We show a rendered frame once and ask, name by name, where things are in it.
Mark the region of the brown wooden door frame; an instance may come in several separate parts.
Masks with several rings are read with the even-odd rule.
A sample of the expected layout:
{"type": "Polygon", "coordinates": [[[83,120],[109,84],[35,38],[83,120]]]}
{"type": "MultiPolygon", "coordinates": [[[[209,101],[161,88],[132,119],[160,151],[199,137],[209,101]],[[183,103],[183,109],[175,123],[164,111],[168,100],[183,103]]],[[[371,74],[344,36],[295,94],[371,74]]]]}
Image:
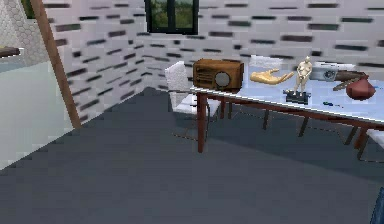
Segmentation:
{"type": "Polygon", "coordinates": [[[72,127],[74,129],[78,129],[81,127],[81,121],[68,85],[64,67],[53,37],[44,4],[42,0],[30,0],[30,2],[72,127]]]}

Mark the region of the white box with round dial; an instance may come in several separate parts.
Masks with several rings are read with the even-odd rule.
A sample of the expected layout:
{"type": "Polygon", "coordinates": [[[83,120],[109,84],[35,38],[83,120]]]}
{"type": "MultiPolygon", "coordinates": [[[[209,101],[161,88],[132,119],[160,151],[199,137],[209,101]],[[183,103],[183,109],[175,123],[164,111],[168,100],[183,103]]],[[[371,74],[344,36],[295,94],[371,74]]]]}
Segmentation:
{"type": "Polygon", "coordinates": [[[345,81],[348,80],[349,77],[345,75],[344,72],[355,70],[356,66],[353,64],[315,62],[312,66],[309,79],[326,82],[345,81]]]}

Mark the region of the white-topped brown dining table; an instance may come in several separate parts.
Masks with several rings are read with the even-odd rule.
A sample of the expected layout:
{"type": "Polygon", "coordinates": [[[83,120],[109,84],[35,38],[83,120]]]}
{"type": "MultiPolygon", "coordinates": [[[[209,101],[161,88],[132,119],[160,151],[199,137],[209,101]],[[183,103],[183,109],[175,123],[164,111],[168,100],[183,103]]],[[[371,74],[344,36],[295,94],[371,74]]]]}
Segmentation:
{"type": "Polygon", "coordinates": [[[295,79],[291,78],[278,85],[267,85],[252,82],[249,76],[252,72],[264,72],[266,68],[248,66],[244,72],[242,88],[237,93],[228,93],[205,88],[191,87],[203,98],[217,99],[234,104],[266,109],[286,114],[298,115],[313,119],[325,120],[332,123],[342,123],[360,127],[360,136],[355,142],[355,148],[362,145],[368,130],[377,130],[384,134],[384,90],[378,90],[370,99],[365,101],[353,100],[344,91],[333,91],[335,83],[309,80],[306,90],[311,94],[307,105],[287,102],[285,90],[294,86],[295,79]],[[323,102],[339,104],[325,106],[323,102]]]}

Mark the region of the white chair with brown legs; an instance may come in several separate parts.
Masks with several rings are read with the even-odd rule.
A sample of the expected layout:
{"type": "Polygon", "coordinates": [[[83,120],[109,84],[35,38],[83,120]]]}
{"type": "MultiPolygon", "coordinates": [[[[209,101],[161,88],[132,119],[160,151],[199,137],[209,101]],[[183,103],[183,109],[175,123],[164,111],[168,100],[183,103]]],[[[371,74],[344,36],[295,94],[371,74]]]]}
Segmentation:
{"type": "Polygon", "coordinates": [[[384,134],[368,130],[358,148],[357,159],[361,162],[384,164],[384,134]]]}
{"type": "Polygon", "coordinates": [[[192,120],[190,127],[186,127],[183,133],[174,133],[174,136],[197,141],[196,137],[188,134],[197,120],[197,96],[190,90],[186,66],[183,61],[178,61],[164,72],[172,111],[184,114],[185,120],[192,120]]]}

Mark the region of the tan wooden hand sculpture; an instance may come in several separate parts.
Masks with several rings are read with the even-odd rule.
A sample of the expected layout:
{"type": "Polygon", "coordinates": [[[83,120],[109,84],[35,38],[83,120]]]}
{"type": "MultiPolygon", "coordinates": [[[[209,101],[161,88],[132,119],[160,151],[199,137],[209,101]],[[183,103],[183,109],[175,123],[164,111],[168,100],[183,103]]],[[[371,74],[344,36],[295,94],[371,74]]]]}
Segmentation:
{"type": "Polygon", "coordinates": [[[290,79],[294,73],[290,72],[283,74],[282,76],[273,76],[273,73],[278,72],[278,69],[271,69],[264,72],[252,72],[250,75],[250,80],[253,82],[268,84],[268,85],[277,85],[286,80],[290,79]]]}

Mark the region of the black-framed window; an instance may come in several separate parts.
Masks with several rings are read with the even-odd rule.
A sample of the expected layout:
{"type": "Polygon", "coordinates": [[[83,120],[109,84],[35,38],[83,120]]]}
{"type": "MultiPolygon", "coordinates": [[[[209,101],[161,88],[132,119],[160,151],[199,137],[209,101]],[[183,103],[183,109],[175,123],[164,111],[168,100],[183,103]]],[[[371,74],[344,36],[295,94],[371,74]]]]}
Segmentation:
{"type": "Polygon", "coordinates": [[[149,33],[197,35],[199,0],[144,0],[149,33]]]}

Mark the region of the dark red round vase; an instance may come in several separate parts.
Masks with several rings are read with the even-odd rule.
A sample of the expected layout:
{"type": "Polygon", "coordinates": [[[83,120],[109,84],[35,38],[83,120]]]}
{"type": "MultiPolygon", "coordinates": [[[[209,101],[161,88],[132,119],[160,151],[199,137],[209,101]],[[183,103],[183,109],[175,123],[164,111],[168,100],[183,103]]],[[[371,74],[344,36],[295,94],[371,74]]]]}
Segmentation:
{"type": "Polygon", "coordinates": [[[346,88],[347,95],[354,100],[367,100],[375,94],[375,88],[367,79],[360,79],[349,84],[346,88]]]}

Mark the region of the brown wooden radio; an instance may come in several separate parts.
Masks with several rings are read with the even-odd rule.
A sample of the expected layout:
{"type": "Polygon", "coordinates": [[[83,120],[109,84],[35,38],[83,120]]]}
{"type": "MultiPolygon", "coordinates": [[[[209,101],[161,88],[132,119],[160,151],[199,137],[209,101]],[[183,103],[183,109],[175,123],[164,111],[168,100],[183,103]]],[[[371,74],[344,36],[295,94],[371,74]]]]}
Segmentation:
{"type": "Polygon", "coordinates": [[[193,85],[199,88],[237,93],[242,88],[242,62],[200,59],[193,64],[193,85]]]}

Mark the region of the dark brown feathered object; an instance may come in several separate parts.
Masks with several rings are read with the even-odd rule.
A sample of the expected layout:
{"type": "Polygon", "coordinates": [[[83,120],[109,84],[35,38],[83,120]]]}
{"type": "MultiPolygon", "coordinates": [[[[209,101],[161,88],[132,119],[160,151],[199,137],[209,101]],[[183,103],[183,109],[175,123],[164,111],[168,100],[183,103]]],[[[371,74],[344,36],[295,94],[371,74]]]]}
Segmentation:
{"type": "Polygon", "coordinates": [[[336,73],[335,80],[340,81],[340,84],[333,88],[334,91],[345,89],[349,84],[360,80],[365,76],[364,72],[340,70],[336,73]]]}

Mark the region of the dark brown shelf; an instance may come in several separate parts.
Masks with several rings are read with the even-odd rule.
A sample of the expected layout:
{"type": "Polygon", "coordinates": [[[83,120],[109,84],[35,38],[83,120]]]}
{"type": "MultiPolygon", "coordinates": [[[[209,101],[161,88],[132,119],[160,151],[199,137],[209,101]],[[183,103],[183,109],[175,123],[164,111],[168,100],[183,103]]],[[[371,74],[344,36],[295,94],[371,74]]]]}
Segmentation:
{"type": "Polygon", "coordinates": [[[0,47],[0,58],[18,56],[20,49],[15,47],[3,46],[0,47]]]}

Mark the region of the blue object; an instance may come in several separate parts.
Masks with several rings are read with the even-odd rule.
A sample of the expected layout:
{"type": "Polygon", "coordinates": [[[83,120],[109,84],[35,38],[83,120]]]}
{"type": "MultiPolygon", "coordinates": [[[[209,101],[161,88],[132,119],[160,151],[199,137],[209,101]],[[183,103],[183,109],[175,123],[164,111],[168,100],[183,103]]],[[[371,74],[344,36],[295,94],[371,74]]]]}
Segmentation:
{"type": "Polygon", "coordinates": [[[379,190],[370,224],[384,224],[384,187],[379,190]]]}

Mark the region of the beige human figure statue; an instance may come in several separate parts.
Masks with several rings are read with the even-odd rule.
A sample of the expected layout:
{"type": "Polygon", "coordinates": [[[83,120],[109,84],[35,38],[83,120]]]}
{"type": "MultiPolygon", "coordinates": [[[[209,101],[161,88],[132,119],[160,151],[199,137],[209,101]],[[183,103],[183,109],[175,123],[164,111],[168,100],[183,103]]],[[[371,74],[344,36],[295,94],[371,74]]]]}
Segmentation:
{"type": "Polygon", "coordinates": [[[298,104],[308,104],[308,99],[311,94],[305,91],[306,83],[312,73],[312,63],[310,57],[306,56],[305,59],[297,66],[296,82],[292,90],[285,90],[286,101],[298,104]]]}

